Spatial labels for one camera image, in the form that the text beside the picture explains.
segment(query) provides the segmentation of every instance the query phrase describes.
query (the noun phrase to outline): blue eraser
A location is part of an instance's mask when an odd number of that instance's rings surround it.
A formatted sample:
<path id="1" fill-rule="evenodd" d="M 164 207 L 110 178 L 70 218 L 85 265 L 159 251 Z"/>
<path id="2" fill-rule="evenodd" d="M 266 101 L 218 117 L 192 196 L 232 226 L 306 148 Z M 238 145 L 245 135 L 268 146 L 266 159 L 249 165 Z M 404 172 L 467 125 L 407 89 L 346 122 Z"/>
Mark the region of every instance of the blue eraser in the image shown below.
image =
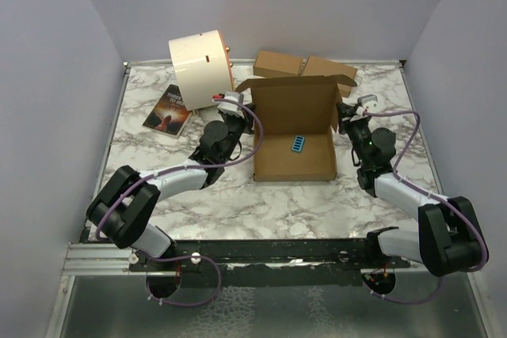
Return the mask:
<path id="1" fill-rule="evenodd" d="M 301 150 L 303 150 L 303 144 L 304 144 L 304 137 L 297 135 L 294 138 L 294 142 L 292 144 L 292 150 L 294 152 L 298 152 L 298 153 L 301 152 Z"/>

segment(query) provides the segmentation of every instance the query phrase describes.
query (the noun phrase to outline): gray wall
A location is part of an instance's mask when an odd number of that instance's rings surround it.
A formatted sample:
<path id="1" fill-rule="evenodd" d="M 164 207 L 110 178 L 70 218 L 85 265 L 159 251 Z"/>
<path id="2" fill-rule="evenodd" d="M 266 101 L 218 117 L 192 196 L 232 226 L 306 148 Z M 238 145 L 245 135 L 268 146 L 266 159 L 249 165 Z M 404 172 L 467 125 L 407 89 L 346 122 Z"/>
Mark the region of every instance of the gray wall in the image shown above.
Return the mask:
<path id="1" fill-rule="evenodd" d="M 507 0 L 442 0 L 406 66 L 444 190 L 472 200 L 486 235 L 484 274 L 499 316 L 507 314 L 506 63 Z"/>
<path id="2" fill-rule="evenodd" d="M 167 40 L 220 29 L 231 56 L 260 48 L 406 59 L 439 0 L 92 0 L 123 60 L 169 58 Z"/>
<path id="3" fill-rule="evenodd" d="M 90 0 L 0 0 L 0 336 L 42 337 L 123 67 Z"/>

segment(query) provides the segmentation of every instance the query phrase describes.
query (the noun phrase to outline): marble table top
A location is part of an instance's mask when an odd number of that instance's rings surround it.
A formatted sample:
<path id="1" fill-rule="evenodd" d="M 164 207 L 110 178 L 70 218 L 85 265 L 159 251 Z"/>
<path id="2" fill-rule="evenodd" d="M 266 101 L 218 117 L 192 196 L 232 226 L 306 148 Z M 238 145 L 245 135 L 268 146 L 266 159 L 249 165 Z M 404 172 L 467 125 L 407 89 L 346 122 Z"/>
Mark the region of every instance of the marble table top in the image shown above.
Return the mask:
<path id="1" fill-rule="evenodd" d="M 410 108 L 398 64 L 357 65 L 355 88 L 345 102 L 374 93 L 384 109 Z M 253 77 L 252 67 L 233 67 L 235 85 Z M 120 108 L 103 181 L 122 165 L 136 170 L 157 169 L 184 161 L 199 142 L 204 125 L 219 120 L 215 109 L 192 115 L 179 139 L 143 127 L 143 121 L 169 84 L 177 83 L 169 66 L 135 66 Z M 373 119 L 371 129 L 388 127 L 397 134 L 399 152 L 414 126 L 412 116 Z M 243 135 L 243 154 L 253 137 Z M 227 168 L 211 187 L 159 202 L 150 222 L 175 239 L 285 239 L 364 237 L 385 226 L 416 229 L 416 222 L 389 203 L 360 189 L 347 137 L 334 134 L 338 175 L 330 182 L 256 183 L 251 161 Z M 400 172 L 436 190 L 420 136 L 400 165 Z M 90 240 L 94 239 L 94 227 Z"/>

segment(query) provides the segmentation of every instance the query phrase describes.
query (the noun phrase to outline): book cover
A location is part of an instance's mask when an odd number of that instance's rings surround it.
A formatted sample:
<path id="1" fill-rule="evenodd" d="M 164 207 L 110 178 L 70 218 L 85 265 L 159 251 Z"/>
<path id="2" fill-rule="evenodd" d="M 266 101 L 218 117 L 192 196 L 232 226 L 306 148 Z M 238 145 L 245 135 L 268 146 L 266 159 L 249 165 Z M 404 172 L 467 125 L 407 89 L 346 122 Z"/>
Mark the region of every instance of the book cover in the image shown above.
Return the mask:
<path id="1" fill-rule="evenodd" d="M 176 85 L 169 85 L 143 126 L 177 138 L 189 121 L 190 114 L 192 112 L 185 108 L 180 89 Z"/>

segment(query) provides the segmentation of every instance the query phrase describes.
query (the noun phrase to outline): purple cable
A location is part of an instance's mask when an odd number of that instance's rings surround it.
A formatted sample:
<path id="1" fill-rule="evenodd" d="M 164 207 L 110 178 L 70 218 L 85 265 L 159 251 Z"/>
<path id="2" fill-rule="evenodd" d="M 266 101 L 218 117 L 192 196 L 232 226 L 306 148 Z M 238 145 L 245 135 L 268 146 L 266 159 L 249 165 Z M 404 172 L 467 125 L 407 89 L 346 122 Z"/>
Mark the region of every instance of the purple cable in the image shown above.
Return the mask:
<path id="1" fill-rule="evenodd" d="M 207 256 L 192 256 L 192 255 L 187 255 L 187 256 L 170 257 L 168 259 L 159 259 L 157 257 L 152 257 L 152 256 L 149 256 L 149 255 L 147 255 L 147 257 L 149 257 L 153 261 L 159 261 L 161 263 L 169 263 L 171 261 L 187 260 L 187 259 L 199 259 L 199 258 L 200 259 L 204 259 L 204 260 L 210 262 L 213 265 L 213 267 L 215 267 L 216 274 L 218 276 L 216 288 L 213 291 L 213 294 L 211 296 L 209 296 L 208 298 L 206 298 L 206 299 L 204 299 L 202 301 L 188 302 L 188 303 L 187 302 L 170 301 L 170 300 L 166 300 L 165 298 L 156 298 L 151 293 L 150 284 L 148 284 L 148 282 L 147 282 L 146 283 L 147 292 L 150 294 L 151 298 L 153 298 L 154 300 L 156 300 L 158 302 L 162 302 L 164 304 L 172 305 L 172 306 L 181 306 L 181 307 L 184 307 L 184 308 L 193 308 L 195 306 L 202 306 L 202 305 L 207 304 L 208 302 L 210 302 L 211 300 L 213 300 L 213 298 L 215 298 L 218 295 L 218 293 L 220 292 L 220 287 L 222 286 L 222 274 L 220 273 L 220 268 L 219 268 L 218 264 L 215 263 L 215 261 L 213 261 L 212 259 L 210 259 Z"/>
<path id="2" fill-rule="evenodd" d="M 477 239 L 477 242 L 481 248 L 481 261 L 475 267 L 469 268 L 465 272 L 480 271 L 486 265 L 487 250 L 486 250 L 486 243 L 484 242 L 484 239 L 482 239 L 481 234 L 477 231 L 477 229 L 474 227 L 474 225 L 472 225 L 471 222 L 467 219 L 467 217 L 465 217 L 458 209 L 456 209 L 454 206 L 452 206 L 446 199 L 444 199 L 440 196 L 437 196 L 437 195 L 417 186 L 413 182 L 406 180 L 405 178 L 401 177 L 398 174 L 399 163 L 402 160 L 402 157 L 406 154 L 407 150 L 409 149 L 410 144 L 413 142 L 413 140 L 417 134 L 417 131 L 419 130 L 419 127 L 421 126 L 421 116 L 419 115 L 419 113 L 415 112 L 413 110 L 396 111 L 396 112 L 389 112 L 389 113 L 382 113 L 382 114 L 377 114 L 377 113 L 372 113 L 372 112 L 364 112 L 364 115 L 374 116 L 374 117 L 389 117 L 389 116 L 400 116 L 400 115 L 407 115 L 407 114 L 412 114 L 415 116 L 416 124 L 415 124 L 414 130 L 412 131 L 412 134 L 410 135 L 405 146 L 403 147 L 402 152 L 399 154 L 398 158 L 395 161 L 395 164 L 393 165 L 393 175 L 395 176 L 395 178 L 397 180 L 399 180 L 400 182 L 402 182 L 403 184 L 405 184 L 409 188 L 413 189 L 414 191 L 421 193 L 423 196 L 427 196 L 427 197 L 434 199 L 434 200 L 444 204 L 445 206 L 447 206 L 459 219 L 461 219 L 465 223 L 465 225 L 467 225 L 468 229 L 475 235 L 475 238 Z M 423 298 L 422 300 L 418 300 L 418 301 L 405 302 L 403 300 L 398 300 L 396 298 L 388 298 L 387 296 L 383 297 L 381 294 L 377 294 L 375 292 L 373 292 L 373 294 L 377 297 L 381 297 L 382 299 L 385 299 L 385 300 L 391 301 L 391 302 L 396 302 L 398 304 L 419 305 L 424 302 L 428 302 L 428 301 L 433 300 L 440 293 L 441 288 L 444 285 L 443 278 L 441 278 L 441 279 L 442 280 L 438 283 L 437 289 L 430 296 Z"/>
<path id="3" fill-rule="evenodd" d="M 166 175 L 166 174 L 169 174 L 169 173 L 172 173 L 172 172 L 177 172 L 178 170 L 186 170 L 186 169 L 226 168 L 228 166 L 233 166 L 233 165 L 237 165 L 237 164 L 241 164 L 242 162 L 245 162 L 246 160 L 248 160 L 249 158 L 251 158 L 252 156 L 254 156 L 255 153 L 259 150 L 259 148 L 261 147 L 262 141 L 264 140 L 264 129 L 262 128 L 262 123 L 259 120 L 258 116 L 255 115 L 255 113 L 252 110 L 250 110 L 248 107 L 244 106 L 243 104 L 239 104 L 238 102 L 230 101 L 228 99 L 215 99 L 214 101 L 235 104 L 236 106 L 242 108 L 250 116 L 252 116 L 253 120 L 255 121 L 255 124 L 257 125 L 257 127 L 259 129 L 259 140 L 257 141 L 257 145 L 254 147 L 254 149 L 252 150 L 252 152 L 250 152 L 249 154 L 247 154 L 244 158 L 240 158 L 237 161 L 226 162 L 225 164 L 174 166 L 173 168 L 164 169 L 164 170 L 158 172 L 158 176 L 163 176 L 163 175 Z M 111 214 L 116 210 L 116 208 L 118 207 L 118 205 L 120 205 L 123 202 L 123 200 L 125 198 L 127 198 L 138 186 L 140 186 L 141 184 L 145 183 L 146 181 L 151 180 L 152 178 L 154 178 L 154 176 L 155 176 L 155 174 L 152 173 L 152 174 L 150 174 L 148 176 L 145 176 L 145 177 L 137 180 L 106 211 L 106 213 L 104 214 L 104 217 L 102 217 L 101 221 L 97 225 L 97 230 L 95 230 L 95 238 L 98 241 L 109 241 L 109 239 L 101 237 L 101 231 L 102 231 L 102 228 L 104 227 L 104 224 L 109 219 L 109 216 L 111 216 Z"/>

